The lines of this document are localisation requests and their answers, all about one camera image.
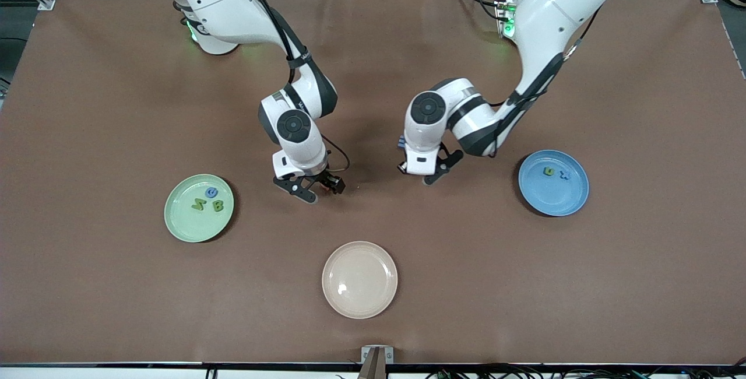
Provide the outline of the metal base bracket green light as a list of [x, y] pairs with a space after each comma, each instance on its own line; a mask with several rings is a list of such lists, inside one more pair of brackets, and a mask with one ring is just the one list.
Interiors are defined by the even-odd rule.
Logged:
[[518, 0], [495, 0], [495, 15], [498, 17], [497, 28], [501, 38], [513, 41], [515, 34], [515, 9]]

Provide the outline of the brown table mat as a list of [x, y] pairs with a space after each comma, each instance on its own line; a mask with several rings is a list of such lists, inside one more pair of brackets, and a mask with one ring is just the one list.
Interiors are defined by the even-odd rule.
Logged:
[[[731, 364], [746, 357], [746, 80], [719, 9], [608, 0], [496, 158], [432, 186], [397, 170], [413, 97], [467, 77], [489, 101], [515, 48], [466, 0], [269, 0], [339, 93], [319, 128], [350, 156], [343, 195], [272, 183], [259, 101], [273, 45], [208, 55], [171, 0], [58, 0], [0, 111], [0, 362]], [[552, 217], [519, 191], [539, 150], [590, 193]], [[234, 194], [216, 238], [171, 235], [179, 182]], [[392, 304], [338, 314], [322, 271], [384, 248]]]

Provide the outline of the beige plate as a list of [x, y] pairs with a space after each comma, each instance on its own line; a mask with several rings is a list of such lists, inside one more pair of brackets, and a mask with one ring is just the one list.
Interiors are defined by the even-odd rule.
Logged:
[[325, 262], [321, 280], [328, 304], [351, 320], [368, 320], [392, 304], [399, 273], [380, 245], [352, 241], [341, 245]]

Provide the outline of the green plate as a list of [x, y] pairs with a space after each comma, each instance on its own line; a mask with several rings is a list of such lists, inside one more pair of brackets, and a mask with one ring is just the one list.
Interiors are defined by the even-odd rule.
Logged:
[[[210, 186], [219, 190], [213, 199], [205, 196]], [[203, 211], [192, 209], [195, 198], [207, 201]], [[224, 202], [223, 211], [214, 212], [212, 202], [215, 200]], [[164, 221], [171, 235], [184, 243], [204, 243], [216, 238], [229, 225], [234, 208], [234, 193], [225, 180], [212, 174], [198, 174], [179, 182], [171, 190], [164, 206]]]

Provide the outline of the blue plate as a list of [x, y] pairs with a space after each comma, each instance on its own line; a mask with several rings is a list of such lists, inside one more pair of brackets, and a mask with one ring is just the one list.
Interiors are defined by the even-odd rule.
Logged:
[[[554, 176], [543, 174], [544, 167], [553, 167]], [[560, 179], [560, 171], [570, 172], [570, 180]], [[531, 153], [519, 167], [519, 191], [536, 211], [552, 217], [564, 217], [579, 211], [587, 202], [590, 183], [580, 162], [559, 150], [539, 150]]]

